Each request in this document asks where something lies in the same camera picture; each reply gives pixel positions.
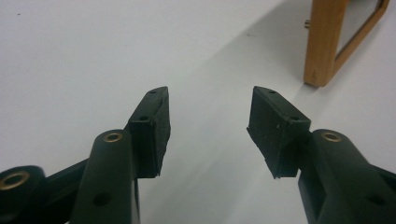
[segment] white floor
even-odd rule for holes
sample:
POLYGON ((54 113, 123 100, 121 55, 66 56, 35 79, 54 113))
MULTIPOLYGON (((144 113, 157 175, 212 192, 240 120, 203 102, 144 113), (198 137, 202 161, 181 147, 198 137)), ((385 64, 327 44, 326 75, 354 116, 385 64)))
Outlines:
POLYGON ((396 5, 325 88, 303 84, 308 0, 1 1, 0 171, 52 175, 168 86, 160 177, 142 223, 306 223, 297 178, 274 180, 246 127, 253 86, 280 92, 396 172, 396 5))

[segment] glass panel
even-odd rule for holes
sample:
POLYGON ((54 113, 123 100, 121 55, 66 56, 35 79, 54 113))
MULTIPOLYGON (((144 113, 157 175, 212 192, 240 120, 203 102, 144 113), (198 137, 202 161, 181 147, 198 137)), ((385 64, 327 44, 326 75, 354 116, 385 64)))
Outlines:
POLYGON ((344 48, 370 16, 373 15, 377 6, 378 0, 349 0, 338 41, 337 53, 344 48))

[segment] wooden frame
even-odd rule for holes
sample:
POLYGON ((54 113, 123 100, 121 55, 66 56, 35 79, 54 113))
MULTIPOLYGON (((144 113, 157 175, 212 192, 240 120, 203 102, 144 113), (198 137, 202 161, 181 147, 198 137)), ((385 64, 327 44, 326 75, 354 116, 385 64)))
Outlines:
POLYGON ((305 83, 317 87, 328 84, 384 15, 389 0, 378 0, 375 12, 337 52, 348 3, 349 0, 313 0, 305 58, 305 83))

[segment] white surface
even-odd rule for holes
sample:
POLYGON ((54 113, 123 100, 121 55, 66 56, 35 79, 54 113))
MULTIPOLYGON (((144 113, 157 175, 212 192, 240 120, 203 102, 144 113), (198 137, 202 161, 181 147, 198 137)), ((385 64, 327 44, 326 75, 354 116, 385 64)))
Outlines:
POLYGON ((168 86, 162 175, 140 181, 142 223, 306 223, 297 178, 274 180, 246 127, 253 86, 280 92, 396 172, 396 20, 322 89, 302 82, 311 1, 1 1, 0 170, 54 174, 168 86))

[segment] wooden furniture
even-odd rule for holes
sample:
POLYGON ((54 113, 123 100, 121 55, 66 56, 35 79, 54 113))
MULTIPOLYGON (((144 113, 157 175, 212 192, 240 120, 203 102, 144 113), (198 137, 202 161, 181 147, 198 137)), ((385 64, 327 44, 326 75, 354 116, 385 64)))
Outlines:
POLYGON ((351 1, 313 0, 305 58, 305 83, 317 87, 327 85, 384 15, 389 3, 389 0, 378 0, 374 12, 339 49, 341 31, 351 1))

